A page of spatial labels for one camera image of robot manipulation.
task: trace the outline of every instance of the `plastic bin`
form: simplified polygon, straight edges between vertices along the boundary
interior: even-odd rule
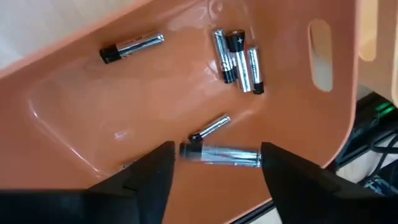
[[[0,187],[87,188],[222,113],[232,123],[207,144],[270,141],[325,167],[353,123],[355,8],[346,0],[135,1],[0,73]],[[339,33],[330,92],[312,81],[314,18]],[[259,46],[265,94],[223,83],[211,38],[218,27],[245,29]],[[101,60],[100,48],[152,30],[164,44]],[[177,161],[164,223],[224,223],[270,199],[260,169]]]
[[[397,1],[361,0],[359,7],[359,82],[398,105]],[[312,29],[316,53],[331,62],[323,27]]]

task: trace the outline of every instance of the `orange plastic tray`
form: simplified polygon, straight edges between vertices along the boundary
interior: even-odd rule
[[[207,144],[270,141],[326,166],[353,123],[355,9],[346,0],[135,1],[0,73],[0,187],[87,188],[223,113],[232,123]],[[330,92],[312,82],[314,18],[338,34]],[[265,94],[223,83],[211,37],[219,27],[245,29],[259,46]],[[100,59],[100,48],[152,30],[164,44]],[[177,160],[164,223],[228,222],[270,199],[260,169]]]

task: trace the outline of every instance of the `black cable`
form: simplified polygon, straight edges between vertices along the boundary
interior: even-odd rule
[[[382,153],[382,156],[381,156],[381,158],[380,158],[380,160],[379,160],[379,163],[377,164],[375,170],[374,170],[370,175],[368,175],[367,177],[365,177],[365,178],[361,181],[362,183],[366,183],[367,181],[373,179],[373,177],[379,173],[379,171],[381,170],[381,166],[383,165],[383,162],[386,160],[387,155],[390,154],[389,152],[392,152],[391,154],[397,154],[397,153],[398,153],[398,151],[396,152],[395,149],[393,150],[393,147],[394,147],[394,145],[395,145],[397,142],[398,142],[398,135],[395,135],[395,136],[391,139],[391,141],[390,141],[390,143],[387,145],[387,147],[376,147],[376,146],[374,146],[374,143],[375,143],[375,142],[374,142],[374,141],[371,142],[371,144],[370,144],[370,146],[369,146],[370,149],[371,149],[372,151],[374,151],[374,152]]]

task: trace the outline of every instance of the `aa battery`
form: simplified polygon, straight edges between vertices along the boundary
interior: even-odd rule
[[[218,29],[214,31],[213,36],[224,82],[233,83],[236,80],[236,69],[233,66],[231,55],[226,45],[225,33],[222,29]]]
[[[250,72],[252,75],[253,82],[253,93],[254,94],[262,94],[264,92],[264,83],[261,77],[260,71],[260,63],[259,63],[259,54],[258,47],[251,47],[248,50],[249,64],[250,64]]]
[[[208,126],[206,126],[205,128],[203,128],[201,131],[195,133],[195,134],[191,134],[188,136],[188,139],[191,143],[199,143],[202,142],[203,139],[215,132],[217,129],[219,129],[220,127],[228,124],[231,121],[231,118],[228,115],[223,115],[219,118],[217,118],[215,121],[213,121],[212,123],[210,123]]]
[[[239,87],[244,93],[251,91],[248,66],[244,51],[245,33],[244,30],[234,30],[226,36],[226,43],[233,55],[238,73]]]
[[[230,147],[180,144],[180,157],[205,164],[260,167],[261,154],[257,150],[242,150]]]
[[[99,51],[101,58],[105,63],[115,62],[122,58],[126,58],[142,49],[158,45],[164,42],[163,34],[152,32],[144,34],[139,37],[120,42],[117,44],[110,45],[109,47],[103,48]]]

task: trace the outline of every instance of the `green light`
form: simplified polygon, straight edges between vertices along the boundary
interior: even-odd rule
[[[384,108],[388,107],[389,105],[391,105],[391,102],[383,103],[382,105],[379,105],[379,106],[376,108],[376,111],[377,111],[377,112],[380,112],[380,110],[383,110]]]
[[[388,108],[385,109],[384,111],[380,112],[380,113],[378,114],[378,117],[379,117],[379,118],[384,117],[386,114],[390,113],[390,112],[391,112],[392,110],[394,110],[395,108],[396,108],[395,106],[390,106],[390,107],[388,107]]]

